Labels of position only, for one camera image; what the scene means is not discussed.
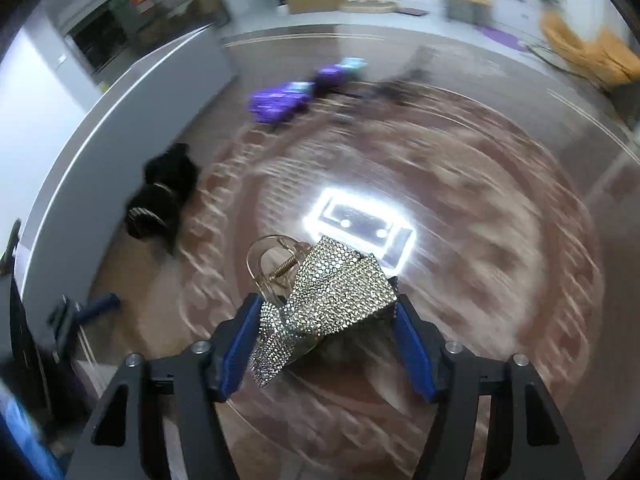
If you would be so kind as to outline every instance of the black object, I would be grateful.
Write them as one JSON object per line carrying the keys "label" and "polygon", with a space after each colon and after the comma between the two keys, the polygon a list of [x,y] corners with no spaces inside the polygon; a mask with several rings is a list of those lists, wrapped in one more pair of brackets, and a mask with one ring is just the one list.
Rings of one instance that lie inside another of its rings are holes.
{"label": "black object", "polygon": [[640,81],[616,86],[609,99],[623,123],[633,130],[640,119]]}
{"label": "black object", "polygon": [[79,326],[119,306],[120,298],[115,294],[105,294],[84,308],[63,296],[47,318],[47,325],[52,329],[55,339],[55,347],[52,351],[53,359],[60,362],[69,358],[76,342]]}
{"label": "black object", "polygon": [[370,110],[376,110],[379,107],[381,100],[398,106],[414,102],[418,97],[417,87],[414,83],[426,84],[429,82],[431,76],[429,66],[433,57],[433,49],[420,46],[402,68],[398,78],[370,84],[358,93],[349,89],[327,89],[327,91],[356,99],[354,104],[343,107],[340,113],[335,113],[334,120],[340,124],[356,127],[369,115]]}
{"label": "black object", "polygon": [[198,181],[198,168],[189,159],[188,149],[177,143],[148,161],[145,184],[126,206],[129,235],[138,240],[160,236],[170,253],[180,229],[180,210]]}
{"label": "black object", "polygon": [[[24,305],[14,279],[14,251],[18,245],[20,221],[14,223],[9,243],[0,260],[0,379],[21,407],[42,430],[45,439],[87,420],[93,403],[69,364],[57,364],[47,349],[36,345],[27,324]],[[28,460],[15,453],[8,442],[5,424],[0,428],[0,456],[12,455],[16,468]],[[25,478],[33,471],[25,469]]]}
{"label": "black object", "polygon": [[[212,402],[224,402],[239,387],[261,303],[250,294],[209,341],[177,356],[145,362],[129,355],[82,434],[67,480],[168,478],[158,394],[175,396],[188,478],[238,480]],[[584,480],[558,409],[524,356],[506,363],[476,357],[459,343],[446,344],[406,296],[394,307],[396,339],[412,383],[438,403],[414,480],[465,477],[480,395],[492,396],[482,480]]]}
{"label": "black object", "polygon": [[413,7],[400,7],[396,10],[396,14],[406,14],[407,16],[426,16],[429,13],[428,10],[414,9]]}
{"label": "black object", "polygon": [[0,378],[30,415],[44,426],[52,415],[49,388],[14,280],[14,251],[19,231],[20,221],[16,220],[0,260]]}
{"label": "black object", "polygon": [[326,77],[321,73],[316,73],[312,79],[313,83],[313,98],[322,99],[327,97],[332,92],[337,91],[340,85],[334,78]]}
{"label": "black object", "polygon": [[83,18],[69,35],[96,73],[127,46],[127,35],[108,3]]}

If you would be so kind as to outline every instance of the yellow chair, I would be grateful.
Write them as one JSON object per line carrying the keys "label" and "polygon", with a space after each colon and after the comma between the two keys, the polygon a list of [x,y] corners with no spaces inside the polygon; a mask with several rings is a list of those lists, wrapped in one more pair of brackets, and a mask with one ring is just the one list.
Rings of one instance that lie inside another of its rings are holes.
{"label": "yellow chair", "polygon": [[640,58],[609,29],[603,28],[595,41],[583,41],[557,12],[546,12],[540,29],[558,56],[598,86],[610,88],[640,79]]}

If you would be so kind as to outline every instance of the floor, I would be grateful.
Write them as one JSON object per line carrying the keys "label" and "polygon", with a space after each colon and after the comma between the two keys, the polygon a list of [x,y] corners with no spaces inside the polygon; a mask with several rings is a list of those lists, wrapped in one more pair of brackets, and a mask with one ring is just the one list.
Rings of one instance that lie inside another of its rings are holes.
{"label": "floor", "polygon": [[230,38],[248,32],[260,33],[262,30],[299,27],[302,25],[344,25],[347,27],[361,25],[424,32],[426,34],[449,38],[450,40],[462,41],[466,44],[475,45],[490,50],[491,52],[502,54],[534,70],[545,73],[548,76],[555,76],[554,72],[549,70],[548,66],[540,62],[536,57],[497,43],[497,41],[488,38],[480,30],[467,23],[451,22],[439,12],[432,12],[425,16],[407,16],[395,12],[366,14],[336,10],[332,12],[287,14],[280,10],[265,10],[264,13],[251,14],[230,22],[220,29],[220,34],[223,38]]}

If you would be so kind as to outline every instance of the brown rug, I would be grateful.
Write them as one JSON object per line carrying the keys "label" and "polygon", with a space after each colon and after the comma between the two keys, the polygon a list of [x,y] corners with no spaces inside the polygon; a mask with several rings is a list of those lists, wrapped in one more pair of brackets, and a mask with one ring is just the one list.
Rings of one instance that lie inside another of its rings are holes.
{"label": "brown rug", "polygon": [[[507,118],[452,92],[414,90],[411,105],[375,102],[355,123],[333,118],[351,112],[351,98],[322,100],[275,133],[256,126],[220,150],[180,240],[180,314],[208,336],[255,290],[252,241],[311,241],[303,218],[323,190],[343,189],[414,226],[400,290],[423,319],[482,356],[524,352],[562,406],[600,319],[590,218],[551,154]],[[346,478],[409,476],[434,415],[375,322],[329,339],[263,389],[248,374],[230,403],[261,435]],[[470,478],[487,421],[482,399]]]}

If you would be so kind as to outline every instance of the rhinestone fabric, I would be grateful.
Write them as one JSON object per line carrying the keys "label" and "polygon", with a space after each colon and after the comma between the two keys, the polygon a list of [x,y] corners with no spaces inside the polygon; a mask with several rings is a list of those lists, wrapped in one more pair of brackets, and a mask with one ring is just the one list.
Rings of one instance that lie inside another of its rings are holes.
{"label": "rhinestone fabric", "polygon": [[292,356],[396,299],[373,254],[363,256],[322,237],[300,265],[283,309],[268,302],[262,305],[258,344],[250,360],[256,382],[264,386]]}

